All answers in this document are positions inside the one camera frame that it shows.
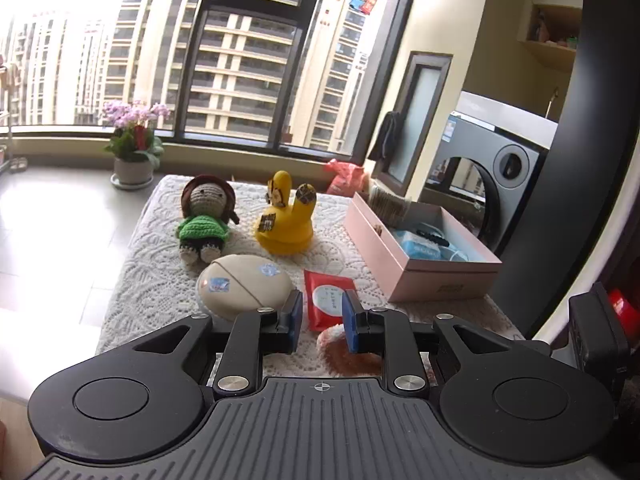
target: crocheted doll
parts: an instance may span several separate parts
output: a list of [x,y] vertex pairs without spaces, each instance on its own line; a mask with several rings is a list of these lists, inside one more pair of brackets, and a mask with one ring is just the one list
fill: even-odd
[[229,238],[229,220],[239,222],[233,188],[216,176],[199,175],[184,187],[180,206],[184,216],[176,229],[180,258],[189,265],[199,259],[210,264]]

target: green crocheted shirt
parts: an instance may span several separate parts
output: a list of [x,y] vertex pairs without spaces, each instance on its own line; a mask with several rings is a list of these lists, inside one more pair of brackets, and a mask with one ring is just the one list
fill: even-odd
[[211,216],[190,216],[178,225],[177,235],[180,240],[220,238],[226,242],[229,238],[229,227]]

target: washing machine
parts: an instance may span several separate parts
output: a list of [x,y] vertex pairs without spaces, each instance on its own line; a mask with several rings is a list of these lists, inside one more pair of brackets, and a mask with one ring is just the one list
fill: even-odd
[[441,205],[496,255],[524,210],[556,123],[462,92],[420,202]]

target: crocheted doll face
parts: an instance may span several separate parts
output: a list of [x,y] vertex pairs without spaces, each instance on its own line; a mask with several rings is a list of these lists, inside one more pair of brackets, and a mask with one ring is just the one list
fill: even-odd
[[226,206],[226,193],[213,183],[200,184],[191,192],[191,214],[220,218]]

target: yellow rabbit figurine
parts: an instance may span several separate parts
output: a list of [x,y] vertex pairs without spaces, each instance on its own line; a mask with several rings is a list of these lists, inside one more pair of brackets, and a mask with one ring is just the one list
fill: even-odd
[[255,239],[271,254],[294,254],[304,251],[314,237],[311,215],[316,207],[316,190],[302,184],[289,205],[291,176],[279,171],[267,184],[267,203],[255,227]]

